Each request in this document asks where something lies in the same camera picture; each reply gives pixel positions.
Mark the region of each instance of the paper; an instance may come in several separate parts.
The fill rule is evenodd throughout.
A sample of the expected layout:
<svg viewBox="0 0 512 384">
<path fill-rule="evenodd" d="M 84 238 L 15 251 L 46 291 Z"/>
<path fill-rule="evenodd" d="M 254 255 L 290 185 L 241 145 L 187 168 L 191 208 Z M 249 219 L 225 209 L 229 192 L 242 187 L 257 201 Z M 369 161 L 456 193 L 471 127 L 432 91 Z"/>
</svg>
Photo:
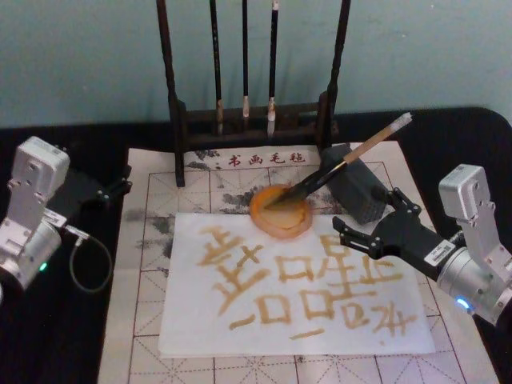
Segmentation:
<svg viewBox="0 0 512 384">
<path fill-rule="evenodd" d="M 284 242 L 246 215 L 177 214 L 161 357 L 434 352 L 412 268 L 340 246 L 332 217 Z"/>
</svg>

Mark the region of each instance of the blue wall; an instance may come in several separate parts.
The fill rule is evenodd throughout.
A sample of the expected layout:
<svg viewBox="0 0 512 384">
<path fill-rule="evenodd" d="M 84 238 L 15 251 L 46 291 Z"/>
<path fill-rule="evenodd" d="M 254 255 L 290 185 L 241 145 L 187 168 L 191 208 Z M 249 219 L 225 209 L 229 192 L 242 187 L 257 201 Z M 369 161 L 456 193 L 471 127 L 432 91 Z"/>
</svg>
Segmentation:
<svg viewBox="0 0 512 384">
<path fill-rule="evenodd" d="M 214 108 L 206 0 L 168 0 L 178 94 Z M 218 0 L 225 106 L 242 104 L 242 0 Z M 354 0 L 338 111 L 486 106 L 512 122 L 510 0 Z M 266 105 L 270 0 L 249 0 L 250 100 Z M 340 2 L 282 0 L 277 103 L 329 81 Z M 154 0 L 0 2 L 0 127 L 168 119 Z"/>
</svg>

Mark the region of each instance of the white paper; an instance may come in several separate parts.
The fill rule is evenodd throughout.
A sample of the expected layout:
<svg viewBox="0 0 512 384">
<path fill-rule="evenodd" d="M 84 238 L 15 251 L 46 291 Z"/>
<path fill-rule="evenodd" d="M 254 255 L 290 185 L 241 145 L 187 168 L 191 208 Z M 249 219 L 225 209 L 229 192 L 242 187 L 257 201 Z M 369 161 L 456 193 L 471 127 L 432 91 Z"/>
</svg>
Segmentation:
<svg viewBox="0 0 512 384">
<path fill-rule="evenodd" d="M 224 236 L 221 236 L 222 242 L 237 236 L 243 240 L 225 252 L 230 256 L 218 265 L 201 266 L 206 244 L 218 247 L 212 232 L 204 231 L 212 226 L 221 231 L 218 235 Z M 328 236 L 323 239 L 325 244 L 329 243 L 330 256 L 320 236 Z M 246 259 L 239 282 L 243 284 L 262 270 L 266 270 L 267 275 L 219 313 L 226 295 L 235 287 L 226 282 L 218 268 L 233 271 L 244 256 L 242 246 L 246 246 L 246 250 L 256 246 L 262 249 L 254 253 L 256 259 Z M 249 216 L 177 214 L 158 340 L 161 357 L 434 352 L 414 270 L 397 258 L 384 258 L 377 268 L 382 276 L 393 279 L 372 285 L 368 283 L 364 257 L 367 258 L 339 245 L 330 215 L 314 216 L 311 229 L 284 242 L 260 231 Z M 279 258 L 285 274 L 278 268 Z M 346 269 L 344 281 L 339 270 L 332 270 L 338 264 L 337 258 Z M 393 266 L 383 265 L 383 262 L 391 262 Z M 380 279 L 375 262 L 368 259 L 368 263 L 371 276 Z M 294 274 L 301 277 L 288 278 Z M 350 284 L 354 296 L 335 297 L 347 294 L 347 285 L 339 286 L 340 282 L 347 281 L 356 282 Z M 310 306 L 310 319 L 304 301 Z M 289 316 L 283 309 L 287 304 Z M 230 329 L 232 323 L 252 318 L 250 324 Z M 264 323 L 266 319 L 280 320 Z M 312 331 L 318 334 L 294 337 Z"/>
</svg>

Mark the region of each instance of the orange ink dish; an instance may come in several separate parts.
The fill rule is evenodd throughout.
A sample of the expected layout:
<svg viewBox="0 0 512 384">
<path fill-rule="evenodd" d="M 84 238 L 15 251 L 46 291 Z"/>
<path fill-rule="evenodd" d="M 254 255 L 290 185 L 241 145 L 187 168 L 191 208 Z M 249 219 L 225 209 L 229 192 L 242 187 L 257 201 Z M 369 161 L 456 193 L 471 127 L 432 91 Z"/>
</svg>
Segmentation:
<svg viewBox="0 0 512 384">
<path fill-rule="evenodd" d="M 263 188 L 250 201 L 250 217 L 262 231 L 275 238 L 296 238 L 307 231 L 313 222 L 310 205 L 306 201 L 268 210 L 267 204 L 288 187 L 283 185 Z"/>
</svg>

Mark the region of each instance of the gray cable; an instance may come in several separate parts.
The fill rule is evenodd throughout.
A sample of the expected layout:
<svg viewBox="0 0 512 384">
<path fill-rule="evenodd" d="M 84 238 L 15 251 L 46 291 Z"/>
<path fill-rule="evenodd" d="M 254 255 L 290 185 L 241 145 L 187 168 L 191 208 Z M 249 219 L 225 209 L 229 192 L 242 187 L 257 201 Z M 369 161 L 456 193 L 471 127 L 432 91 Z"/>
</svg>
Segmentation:
<svg viewBox="0 0 512 384">
<path fill-rule="evenodd" d="M 70 256 L 70 273 L 71 273 L 71 279 L 73 280 L 74 284 L 77 286 L 77 288 L 79 288 L 82 292 L 85 292 L 86 294 L 96 294 L 98 292 L 100 292 L 101 290 L 103 290 L 106 285 L 109 283 L 110 281 L 110 278 L 112 277 L 112 272 L 113 272 L 113 269 L 114 269 L 114 266 L 113 266 L 113 263 L 112 263 L 112 255 L 110 254 L 109 250 L 106 248 L 105 244 L 103 244 L 102 242 L 100 242 L 99 240 L 97 240 L 95 237 L 93 236 L 89 236 L 88 237 L 88 240 L 92 240 L 94 243 L 96 243 L 100 248 L 102 248 L 103 252 L 105 252 L 105 255 L 106 255 L 106 258 L 109 262 L 109 273 L 108 275 L 106 276 L 105 280 L 102 282 L 102 284 L 100 286 L 98 286 L 97 288 L 87 288 L 85 286 L 83 286 L 78 280 L 77 280 L 77 277 L 76 275 L 74 274 L 74 267 L 73 267 L 73 264 L 74 264 L 74 256 L 76 255 L 77 253 L 77 249 L 78 247 L 80 246 L 80 244 L 82 243 L 81 241 L 77 241 L 74 245 L 74 248 L 73 250 L 71 251 L 71 256 Z"/>
</svg>

